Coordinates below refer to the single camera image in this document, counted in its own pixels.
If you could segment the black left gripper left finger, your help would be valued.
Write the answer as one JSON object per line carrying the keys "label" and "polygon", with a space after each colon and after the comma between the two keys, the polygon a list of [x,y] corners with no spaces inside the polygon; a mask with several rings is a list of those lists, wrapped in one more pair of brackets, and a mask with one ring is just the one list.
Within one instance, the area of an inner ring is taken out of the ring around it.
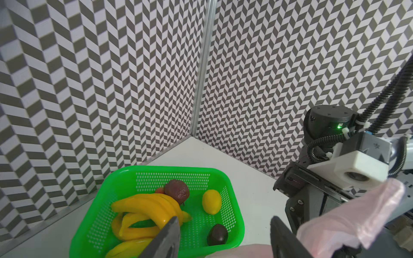
{"label": "black left gripper left finger", "polygon": [[161,229],[138,258],[177,258],[180,239],[179,219],[175,216]]}

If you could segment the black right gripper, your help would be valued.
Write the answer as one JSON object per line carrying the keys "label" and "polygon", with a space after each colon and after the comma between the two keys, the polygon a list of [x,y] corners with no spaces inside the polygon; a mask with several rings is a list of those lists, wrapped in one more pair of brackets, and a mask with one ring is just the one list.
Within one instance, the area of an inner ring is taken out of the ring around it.
{"label": "black right gripper", "polygon": [[294,235],[304,223],[354,199],[352,194],[297,162],[290,162],[276,180],[273,190],[288,197],[285,213]]}

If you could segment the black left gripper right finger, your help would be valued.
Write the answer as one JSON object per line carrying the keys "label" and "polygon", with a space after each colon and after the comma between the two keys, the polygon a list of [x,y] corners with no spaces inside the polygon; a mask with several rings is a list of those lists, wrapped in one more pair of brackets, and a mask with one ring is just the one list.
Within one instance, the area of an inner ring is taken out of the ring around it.
{"label": "black left gripper right finger", "polygon": [[313,258],[278,216],[271,219],[273,258]]}

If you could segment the pink plastic bag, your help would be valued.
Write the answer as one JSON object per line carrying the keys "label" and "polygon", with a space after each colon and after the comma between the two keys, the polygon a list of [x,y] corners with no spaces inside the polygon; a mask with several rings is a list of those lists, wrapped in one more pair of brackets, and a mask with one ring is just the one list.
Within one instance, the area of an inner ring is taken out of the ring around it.
{"label": "pink plastic bag", "polygon": [[[404,194],[404,184],[390,178],[363,196],[304,223],[295,236],[313,258],[332,258],[342,247],[368,249]],[[271,244],[254,244],[216,252],[211,257],[273,258],[273,252]]]}

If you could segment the yellow fake lemon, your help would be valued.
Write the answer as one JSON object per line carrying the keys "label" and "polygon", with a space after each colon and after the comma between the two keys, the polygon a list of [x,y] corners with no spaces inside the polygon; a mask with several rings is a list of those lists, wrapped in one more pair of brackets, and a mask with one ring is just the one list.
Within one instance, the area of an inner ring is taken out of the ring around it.
{"label": "yellow fake lemon", "polygon": [[216,215],[222,207],[222,197],[217,190],[207,190],[202,196],[202,206],[209,215]]}

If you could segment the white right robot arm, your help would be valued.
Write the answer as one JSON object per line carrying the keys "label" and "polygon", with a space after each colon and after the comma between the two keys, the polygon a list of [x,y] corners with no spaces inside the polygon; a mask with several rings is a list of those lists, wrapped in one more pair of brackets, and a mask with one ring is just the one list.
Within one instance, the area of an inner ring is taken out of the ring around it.
{"label": "white right robot arm", "polygon": [[385,179],[401,181],[406,192],[398,208],[369,249],[344,246],[336,258],[410,258],[413,226],[401,219],[413,215],[413,138],[380,138],[357,132],[358,114],[343,106],[318,105],[305,115],[304,147],[276,181],[274,190],[288,197],[285,212],[289,227],[271,221],[275,258],[308,258],[310,253],[296,234],[304,223],[354,199],[349,187],[370,190]]}

